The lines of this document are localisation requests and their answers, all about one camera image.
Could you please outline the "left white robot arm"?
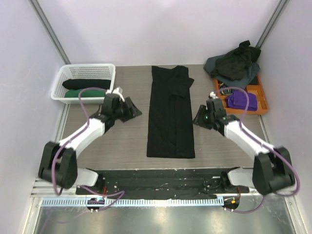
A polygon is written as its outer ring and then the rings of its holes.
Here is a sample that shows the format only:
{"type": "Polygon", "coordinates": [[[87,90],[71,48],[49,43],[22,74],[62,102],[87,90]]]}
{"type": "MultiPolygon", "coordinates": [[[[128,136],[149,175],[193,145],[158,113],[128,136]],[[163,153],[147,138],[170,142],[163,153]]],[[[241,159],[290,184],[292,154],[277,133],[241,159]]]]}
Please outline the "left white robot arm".
{"type": "Polygon", "coordinates": [[[65,139],[45,144],[39,166],[39,178],[55,186],[70,189],[86,186],[92,194],[100,194],[104,183],[91,169],[79,168],[78,156],[97,138],[112,128],[116,120],[127,122],[142,112],[130,97],[107,94],[98,110],[87,116],[86,123],[65,139]]]}

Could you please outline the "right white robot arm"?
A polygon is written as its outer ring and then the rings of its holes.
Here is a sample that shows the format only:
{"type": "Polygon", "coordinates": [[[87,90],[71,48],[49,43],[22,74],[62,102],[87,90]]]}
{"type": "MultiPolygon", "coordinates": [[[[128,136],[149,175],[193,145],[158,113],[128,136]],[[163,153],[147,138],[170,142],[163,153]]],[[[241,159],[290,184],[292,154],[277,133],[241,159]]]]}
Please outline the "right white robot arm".
{"type": "Polygon", "coordinates": [[[237,186],[245,186],[267,195],[295,185],[289,151],[263,141],[239,118],[228,115],[220,99],[208,99],[205,105],[200,105],[193,123],[219,132],[253,159],[252,168],[235,168],[227,172],[220,180],[223,191],[230,193],[237,186]]]}

